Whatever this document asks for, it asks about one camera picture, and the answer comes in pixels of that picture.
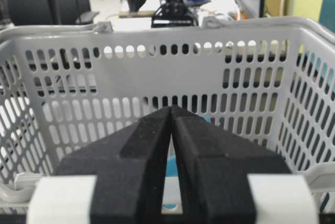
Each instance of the floor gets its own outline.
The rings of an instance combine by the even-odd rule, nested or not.
[[[99,11],[100,14],[94,18],[94,22],[113,20],[121,10],[122,0],[90,0],[91,10]]]
[[[110,21],[113,30],[134,31],[151,28],[151,18],[123,18],[118,17],[124,0],[90,0],[91,10],[99,11],[94,22]]]

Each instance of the white plastic basket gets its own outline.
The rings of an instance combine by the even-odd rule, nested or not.
[[[19,27],[0,42],[5,184],[52,174],[64,155],[171,104],[276,151],[293,171],[334,161],[335,36],[310,20]],[[328,191],[317,201],[334,208]]]

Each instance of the basket handle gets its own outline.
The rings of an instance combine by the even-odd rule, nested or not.
[[[272,17],[272,18],[255,18],[245,19],[241,21],[223,21],[214,16],[205,17],[203,20],[203,28],[221,28],[221,27],[255,27],[255,26],[278,26],[278,25],[300,25],[313,30],[327,41],[335,44],[335,34],[323,25],[312,19],[301,17]]]
[[[335,162],[315,164],[297,173],[305,177],[313,193],[335,191]]]
[[[18,26],[14,28],[4,29],[0,31],[0,43],[21,36],[32,36],[32,35],[40,35],[47,34],[54,36],[55,34],[60,33],[102,33],[102,32],[112,32],[113,28],[110,22],[99,22],[97,24],[89,24],[89,25],[26,25],[26,26]]]

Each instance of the teal object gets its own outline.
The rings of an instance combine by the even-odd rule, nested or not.
[[[207,116],[202,116],[207,122],[211,123],[210,122],[210,117],[207,117]]]
[[[174,177],[178,176],[177,164],[176,164],[176,156],[173,155],[167,159],[166,164],[166,174],[165,177]]]
[[[166,209],[173,209],[177,206],[177,204],[165,204],[163,205],[164,208]]]
[[[335,32],[335,0],[323,0],[319,22]]]
[[[306,52],[305,52],[305,56],[306,56],[306,57],[309,57],[309,54],[310,54],[309,50],[306,50]],[[326,75],[327,75],[328,65],[327,65],[326,63],[324,63],[324,64],[322,65],[322,67],[321,67],[321,60],[320,60],[320,58],[318,58],[318,59],[316,60],[316,56],[315,56],[314,53],[312,53],[311,56],[310,56],[310,64],[311,64],[312,66],[313,66],[314,64],[316,65],[316,66],[315,66],[315,71],[317,71],[317,72],[320,72],[320,71],[321,71],[321,76],[322,76],[322,78],[327,82],[327,84],[329,85],[329,87],[331,87],[332,82],[333,82],[333,77],[334,77],[334,71],[333,71],[333,69],[331,69],[331,70],[329,71],[329,75],[328,75],[328,77],[327,77]]]

